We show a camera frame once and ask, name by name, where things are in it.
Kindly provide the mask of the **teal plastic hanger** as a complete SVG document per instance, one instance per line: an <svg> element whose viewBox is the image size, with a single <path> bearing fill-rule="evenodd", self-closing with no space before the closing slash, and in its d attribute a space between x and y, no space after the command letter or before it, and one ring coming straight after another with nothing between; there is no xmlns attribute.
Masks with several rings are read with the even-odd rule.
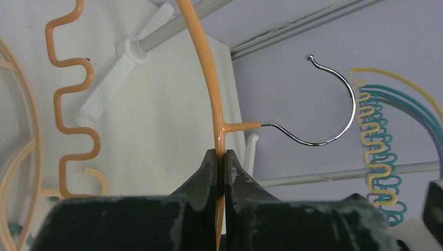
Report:
<svg viewBox="0 0 443 251"><path fill-rule="evenodd" d="M47 197L47 199L52 204L58 203L60 201L60 197L57 197L57 196ZM21 226L19 224L15 224L15 223L8 223L8 229L9 229L10 234L20 235L22 232L23 226ZM29 234L26 239L26 244L28 246L32 246L33 242L34 242L34 238L31 234Z"/></svg>

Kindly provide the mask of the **orange wavy hanger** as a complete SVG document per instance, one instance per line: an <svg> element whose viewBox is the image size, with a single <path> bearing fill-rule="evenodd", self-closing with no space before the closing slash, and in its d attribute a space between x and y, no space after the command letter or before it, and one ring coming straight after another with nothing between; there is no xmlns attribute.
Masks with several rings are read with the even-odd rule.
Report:
<svg viewBox="0 0 443 251"><path fill-rule="evenodd" d="M284 129L282 126L278 125L275 122L247 122L247 123L227 123L224 119L223 114L223 104L221 100L220 90L219 90L219 83L217 78L217 72L215 63L213 60L213 55L210 50L205 32L203 30L203 27L201 25L200 19L197 16L196 10L191 3L191 1L178 1L177 2L183 17L184 22L188 28L188 31L191 35L192 42L194 44L195 50L197 52L197 56L203 71L203 75L205 78L209 99L211 102L211 109L212 109L212 121L213 121L213 131L214 131L214 143L215 143L215 152L217 155L217 160L220 165L223 165L224 158L226 154L226 147L225 147L225 139L227 133L230 132L237 132L237 131L245 131L245 130L251 130L256 129L259 127L267 127L272 126L280 131L282 131L284 134L286 134L288 137L293 139L299 144L307 145L307 146L323 146L326 144L329 144L338 138L340 138L351 126L354 118L355 118L355 94L351 88L351 85L349 82L337 71L330 69L326 66L322 66L319 63L317 63L313 57L313 55L306 56L306 60L310 61L311 64L316 67L319 70L325 71L327 73L330 73L337 77L347 88L349 97L351 99L351 111L348 118L348 121L343 126L341 131L339 131L336 135L330 137L327 140L324 140L322 142L307 142L303 141L297 137L295 137L293 134L288 132L286 129ZM71 198L71 197L82 197L82 194L76 194L69 192L67 188L67 179L66 179L66 164L69 161L86 161L95 158L100 151L101 147L101 141L99 134L92 128L89 127L74 127L74 128L68 128L63 123L62 118L62 108L61 108L61 98L64 94L71 94L71 93L77 93L87 90L94 79L94 68L90 64L90 62L84 58L71 58L66 60L58 60L55 53L54 48L54 39L53 39L53 30L56 27L69 24L71 22L74 22L77 20L84 8L84 2L83 1L76 1L76 5L72 12L53 19L49 21L46 24L45 27L45 42L46 42L46 49L48 53L48 58L50 60L50 63L56 67L63 68L63 67L70 67L75 65L81 65L85 71L86 71L86 77L85 80L77 85L67 86L67 87L61 87L57 89L54 92L53 101L54 101L54 115L55 115L55 124L57 129L67 135L71 134L85 134L91 137L93 142L92 150L86 153L80 153L80 154L67 154L60 158L59 161L59 190L61 193L61 196L64 198Z"/></svg>

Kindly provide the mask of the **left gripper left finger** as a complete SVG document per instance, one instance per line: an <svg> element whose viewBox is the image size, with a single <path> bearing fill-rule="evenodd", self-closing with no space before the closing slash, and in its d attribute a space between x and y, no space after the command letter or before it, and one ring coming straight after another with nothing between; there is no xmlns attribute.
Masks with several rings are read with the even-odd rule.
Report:
<svg viewBox="0 0 443 251"><path fill-rule="evenodd" d="M46 216L32 250L215 250L215 150L167 196L70 198Z"/></svg>

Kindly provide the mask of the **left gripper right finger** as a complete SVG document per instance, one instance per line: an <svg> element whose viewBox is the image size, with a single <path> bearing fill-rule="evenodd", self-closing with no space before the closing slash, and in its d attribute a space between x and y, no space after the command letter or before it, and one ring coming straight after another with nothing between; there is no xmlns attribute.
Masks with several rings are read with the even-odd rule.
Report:
<svg viewBox="0 0 443 251"><path fill-rule="evenodd" d="M224 160L227 250L399 250L382 215L363 196L282 201L228 150Z"/></svg>

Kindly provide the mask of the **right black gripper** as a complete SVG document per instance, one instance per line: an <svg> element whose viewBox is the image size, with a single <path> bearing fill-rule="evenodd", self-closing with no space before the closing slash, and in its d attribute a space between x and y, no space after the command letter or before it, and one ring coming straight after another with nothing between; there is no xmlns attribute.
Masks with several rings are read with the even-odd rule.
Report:
<svg viewBox="0 0 443 251"><path fill-rule="evenodd" d="M422 218L433 236L442 236L442 180L429 183Z"/></svg>

